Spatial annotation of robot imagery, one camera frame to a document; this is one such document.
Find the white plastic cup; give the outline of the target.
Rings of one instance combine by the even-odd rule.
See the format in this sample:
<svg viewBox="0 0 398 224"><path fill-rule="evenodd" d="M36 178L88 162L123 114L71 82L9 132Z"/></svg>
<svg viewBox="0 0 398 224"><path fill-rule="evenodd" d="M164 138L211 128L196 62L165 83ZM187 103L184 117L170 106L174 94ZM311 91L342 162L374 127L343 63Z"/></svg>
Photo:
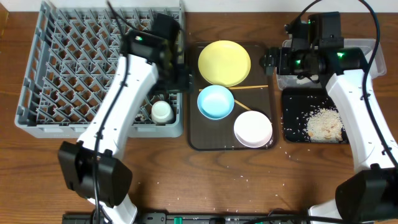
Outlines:
<svg viewBox="0 0 398 224"><path fill-rule="evenodd" d="M166 101L157 101L152 105L151 119L157 125L170 124L174 121L174 111Z"/></svg>

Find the rice and food scraps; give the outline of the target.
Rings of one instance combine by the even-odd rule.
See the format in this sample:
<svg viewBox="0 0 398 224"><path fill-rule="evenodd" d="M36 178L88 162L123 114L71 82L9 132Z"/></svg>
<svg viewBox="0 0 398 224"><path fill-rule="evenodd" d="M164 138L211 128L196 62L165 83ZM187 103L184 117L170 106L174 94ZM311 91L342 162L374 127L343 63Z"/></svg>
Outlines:
<svg viewBox="0 0 398 224"><path fill-rule="evenodd" d="M340 114L324 108L310 112L304 129L311 142L340 142L344 130Z"/></svg>

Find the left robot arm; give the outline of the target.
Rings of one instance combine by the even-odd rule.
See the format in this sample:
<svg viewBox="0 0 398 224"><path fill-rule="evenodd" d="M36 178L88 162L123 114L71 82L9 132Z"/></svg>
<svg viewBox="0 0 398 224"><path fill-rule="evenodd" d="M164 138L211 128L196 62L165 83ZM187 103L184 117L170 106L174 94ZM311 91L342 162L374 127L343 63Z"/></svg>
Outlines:
<svg viewBox="0 0 398 224"><path fill-rule="evenodd" d="M117 70L97 114L75 143L60 146L66 186L95 205L90 223L133 223L136 218L128 196L132 172L121 159L129 128L150 92L192 89L189 67L178 62L181 31L173 17L158 14L151 30L122 34Z"/></svg>

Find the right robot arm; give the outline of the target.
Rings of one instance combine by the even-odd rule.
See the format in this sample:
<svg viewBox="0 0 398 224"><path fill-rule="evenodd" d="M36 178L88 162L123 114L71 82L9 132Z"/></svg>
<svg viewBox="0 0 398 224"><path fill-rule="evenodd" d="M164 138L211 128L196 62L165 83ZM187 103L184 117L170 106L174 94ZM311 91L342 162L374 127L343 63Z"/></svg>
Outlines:
<svg viewBox="0 0 398 224"><path fill-rule="evenodd" d="M312 14L285 26L289 40L261 61L267 74L307 79L338 110L354 162L354 176L334 199L308 209L310 223L371 223L397 218L397 142L384 119L373 79L384 63L377 39L345 39L340 14Z"/></svg>

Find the black waste tray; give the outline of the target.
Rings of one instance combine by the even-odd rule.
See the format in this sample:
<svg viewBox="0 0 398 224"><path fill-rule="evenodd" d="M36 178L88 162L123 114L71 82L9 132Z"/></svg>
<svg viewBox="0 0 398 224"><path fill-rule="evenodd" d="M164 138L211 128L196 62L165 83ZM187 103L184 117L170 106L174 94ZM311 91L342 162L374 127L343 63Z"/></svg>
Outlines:
<svg viewBox="0 0 398 224"><path fill-rule="evenodd" d="M311 142L305 134L306 120L310 112L319 109L338 111L334 102L322 89L286 88L282 91L282 118L286 140L290 142L310 142L327 144L347 144L348 137L343 131L340 142Z"/></svg>

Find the wooden chopstick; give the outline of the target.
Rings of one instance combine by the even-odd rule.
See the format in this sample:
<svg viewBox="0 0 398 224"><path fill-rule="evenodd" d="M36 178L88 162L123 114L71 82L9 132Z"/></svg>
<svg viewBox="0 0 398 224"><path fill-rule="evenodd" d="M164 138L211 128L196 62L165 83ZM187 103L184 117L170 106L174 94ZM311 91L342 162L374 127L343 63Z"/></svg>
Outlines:
<svg viewBox="0 0 398 224"><path fill-rule="evenodd" d="M199 89L199 92L205 90L205 89L229 89L229 90L247 90L247 89L257 89L257 88L267 88L269 87L268 85L250 85L250 86L232 86L232 87L225 87L221 85L210 85L205 88Z"/></svg>
<svg viewBox="0 0 398 224"><path fill-rule="evenodd" d="M244 105L244 104L241 103L240 101L234 100L234 102L235 102L237 105L239 105L240 107L244 108L245 110L251 111L251 109L250 109L248 106Z"/></svg>

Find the light blue bowl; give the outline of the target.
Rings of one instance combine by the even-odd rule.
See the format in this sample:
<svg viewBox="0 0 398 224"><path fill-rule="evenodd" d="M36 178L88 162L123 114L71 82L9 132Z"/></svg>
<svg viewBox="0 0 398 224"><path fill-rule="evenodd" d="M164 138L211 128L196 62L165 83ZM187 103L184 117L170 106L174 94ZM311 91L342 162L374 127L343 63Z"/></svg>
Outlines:
<svg viewBox="0 0 398 224"><path fill-rule="evenodd" d="M199 93L197 107L204 117L221 120L232 112L234 96L226 87L210 85Z"/></svg>

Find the yellow plate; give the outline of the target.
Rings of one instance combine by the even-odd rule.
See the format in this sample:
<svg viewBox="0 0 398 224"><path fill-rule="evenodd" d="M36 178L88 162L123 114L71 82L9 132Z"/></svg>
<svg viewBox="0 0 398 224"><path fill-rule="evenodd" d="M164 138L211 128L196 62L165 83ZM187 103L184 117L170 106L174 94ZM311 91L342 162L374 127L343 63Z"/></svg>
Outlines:
<svg viewBox="0 0 398 224"><path fill-rule="evenodd" d="M200 75L212 85L236 86L251 70L251 58L240 44L219 40L208 44L199 54Z"/></svg>

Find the dark brown serving tray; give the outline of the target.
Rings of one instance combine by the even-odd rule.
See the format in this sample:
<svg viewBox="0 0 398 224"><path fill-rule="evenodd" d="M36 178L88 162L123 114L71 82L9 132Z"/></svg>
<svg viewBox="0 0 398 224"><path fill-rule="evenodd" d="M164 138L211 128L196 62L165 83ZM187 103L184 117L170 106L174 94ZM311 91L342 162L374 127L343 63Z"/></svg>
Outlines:
<svg viewBox="0 0 398 224"><path fill-rule="evenodd" d="M197 106L199 90L210 84L201 76L198 58L209 42L198 42L190 47L189 66L193 69L193 92L188 96L187 136L191 148L197 151L246 150L234 135L233 126L236 118L246 111L242 106L234 105L232 112L221 120L213 121L203 116ZM235 100L248 108L265 114L272 123L272 137L260 150L274 147L278 140L277 112L274 98L273 78L264 73L260 61L267 53L267 47L259 42L240 42L251 58L251 71L241 86L259 85L257 89L233 90Z"/></svg>

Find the clear plastic bin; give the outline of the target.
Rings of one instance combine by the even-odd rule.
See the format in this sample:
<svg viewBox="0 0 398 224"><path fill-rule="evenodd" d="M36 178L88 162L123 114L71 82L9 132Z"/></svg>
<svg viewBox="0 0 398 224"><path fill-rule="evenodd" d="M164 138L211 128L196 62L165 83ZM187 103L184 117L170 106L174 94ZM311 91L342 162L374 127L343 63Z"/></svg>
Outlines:
<svg viewBox="0 0 398 224"><path fill-rule="evenodd" d="M375 39L345 39L344 47L359 47L362 51L366 60L369 62L371 55L374 50ZM371 69L369 74L372 79L377 78L379 76L385 75L387 72L386 63L384 60L384 55L382 52L382 47L379 45L377 48L376 56L371 65ZM313 84L308 83L304 85L299 85L296 83L297 77L295 75L276 75L277 86L279 90L283 90L285 88L321 88L321 84Z"/></svg>

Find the grey dish rack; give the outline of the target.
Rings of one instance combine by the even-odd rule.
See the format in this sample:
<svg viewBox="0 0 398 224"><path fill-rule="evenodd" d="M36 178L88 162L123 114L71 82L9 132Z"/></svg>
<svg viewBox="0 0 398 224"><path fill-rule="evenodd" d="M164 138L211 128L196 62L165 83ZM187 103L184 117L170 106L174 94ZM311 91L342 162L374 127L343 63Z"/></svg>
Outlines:
<svg viewBox="0 0 398 224"><path fill-rule="evenodd" d="M149 31L177 7L57 8L40 6L15 125L35 138L77 138L95 117L116 73L121 34Z"/></svg>

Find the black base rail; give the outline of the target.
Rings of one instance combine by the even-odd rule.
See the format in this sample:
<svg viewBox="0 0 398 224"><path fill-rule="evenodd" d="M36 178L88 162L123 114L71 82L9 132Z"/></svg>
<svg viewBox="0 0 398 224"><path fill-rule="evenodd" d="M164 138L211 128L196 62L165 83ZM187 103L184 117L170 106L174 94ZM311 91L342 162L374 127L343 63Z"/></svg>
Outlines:
<svg viewBox="0 0 398 224"><path fill-rule="evenodd" d="M265 217L276 217L286 214L272 214L263 216L254 215L187 215L187 214L172 214L165 213L144 213L139 215L134 220L134 224L242 224L251 220L258 220ZM89 224L90 215L88 214L64 214L62 217L62 224ZM275 220L271 224L288 224L288 223L307 223L303 221L281 221Z"/></svg>

